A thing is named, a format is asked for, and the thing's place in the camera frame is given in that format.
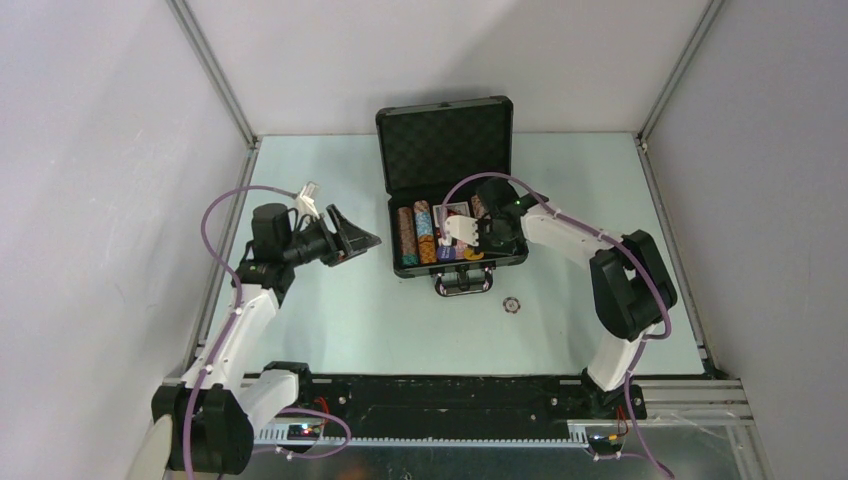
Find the poker chip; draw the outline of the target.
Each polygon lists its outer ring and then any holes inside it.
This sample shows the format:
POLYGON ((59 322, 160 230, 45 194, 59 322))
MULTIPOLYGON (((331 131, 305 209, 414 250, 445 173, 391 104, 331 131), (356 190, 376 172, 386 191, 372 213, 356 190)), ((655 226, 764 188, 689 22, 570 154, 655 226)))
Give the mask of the poker chip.
POLYGON ((502 307, 509 314, 517 314, 522 308, 520 301, 512 296, 503 299, 502 307))

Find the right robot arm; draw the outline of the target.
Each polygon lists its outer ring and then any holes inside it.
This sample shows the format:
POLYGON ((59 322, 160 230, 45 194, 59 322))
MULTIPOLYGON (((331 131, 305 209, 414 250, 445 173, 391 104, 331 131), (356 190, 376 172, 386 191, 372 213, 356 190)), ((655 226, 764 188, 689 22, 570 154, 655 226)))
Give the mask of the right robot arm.
POLYGON ((633 374, 645 345, 672 333, 670 310, 678 296, 654 238, 643 230, 613 233, 591 226, 528 190, 518 179, 486 172, 476 193, 488 214, 478 222, 479 240, 501 246, 522 240, 556 250, 588 269, 594 308, 605 333, 587 375, 612 391, 633 374))

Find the blue playing card deck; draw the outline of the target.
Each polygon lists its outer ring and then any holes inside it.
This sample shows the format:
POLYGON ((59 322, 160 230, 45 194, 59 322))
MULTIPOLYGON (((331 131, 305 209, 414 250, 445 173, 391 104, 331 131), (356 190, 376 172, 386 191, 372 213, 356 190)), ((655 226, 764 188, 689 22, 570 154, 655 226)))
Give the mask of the blue playing card deck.
POLYGON ((449 217, 446 216, 446 209, 445 209, 445 207, 448 204, 451 204, 451 203, 447 203, 445 205, 435 204, 432 207, 432 218, 433 218, 433 220, 436 224, 439 224, 443 219, 449 218, 449 217))

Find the black poker set case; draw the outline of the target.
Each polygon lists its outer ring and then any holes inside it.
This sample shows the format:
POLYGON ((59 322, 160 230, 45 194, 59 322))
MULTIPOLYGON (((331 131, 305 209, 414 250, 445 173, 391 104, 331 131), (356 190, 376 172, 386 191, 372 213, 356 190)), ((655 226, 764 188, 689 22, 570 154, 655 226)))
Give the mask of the black poker set case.
POLYGON ((484 254, 479 247, 443 238, 441 225, 433 221, 436 249, 453 246, 456 259, 417 266, 401 265, 397 211, 426 200, 432 207, 468 202, 483 183, 483 174, 511 171, 513 102, 506 96, 440 102, 428 105, 386 107, 375 115, 386 193, 389 196, 392 268, 402 279, 430 277, 442 297, 484 293, 493 284, 498 267, 523 263, 521 255, 484 254), (467 261, 463 252, 483 253, 467 261))

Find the blue small blind button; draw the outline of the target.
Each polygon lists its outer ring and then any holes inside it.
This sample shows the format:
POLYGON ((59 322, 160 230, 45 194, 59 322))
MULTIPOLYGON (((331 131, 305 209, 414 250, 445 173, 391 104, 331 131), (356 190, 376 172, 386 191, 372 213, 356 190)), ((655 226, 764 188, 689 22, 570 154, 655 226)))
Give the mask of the blue small blind button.
POLYGON ((438 262, 451 262, 456 259, 456 250, 453 246, 440 245, 436 249, 438 262))

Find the yellow round button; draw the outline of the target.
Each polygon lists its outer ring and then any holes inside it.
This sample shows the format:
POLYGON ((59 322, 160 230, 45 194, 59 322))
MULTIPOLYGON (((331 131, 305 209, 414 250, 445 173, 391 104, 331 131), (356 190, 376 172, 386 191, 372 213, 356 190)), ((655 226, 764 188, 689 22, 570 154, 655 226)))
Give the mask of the yellow round button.
POLYGON ((467 261, 478 261, 478 260, 482 260, 484 258, 484 254, 478 253, 474 249, 467 248, 463 252, 463 257, 467 261))

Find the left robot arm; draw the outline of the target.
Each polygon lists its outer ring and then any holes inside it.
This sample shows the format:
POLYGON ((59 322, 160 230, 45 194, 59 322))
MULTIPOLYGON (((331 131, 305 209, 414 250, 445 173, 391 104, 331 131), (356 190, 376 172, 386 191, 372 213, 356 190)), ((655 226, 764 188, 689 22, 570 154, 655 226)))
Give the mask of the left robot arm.
POLYGON ((289 207, 254 209, 252 238, 232 273, 228 317, 176 384, 161 385, 151 401, 153 426, 128 478, 161 479, 166 470, 238 475, 247 467, 258 430, 307 392, 307 365, 270 366, 249 386, 248 358, 295 280, 312 261, 338 266, 380 245, 335 205, 291 223, 289 207))

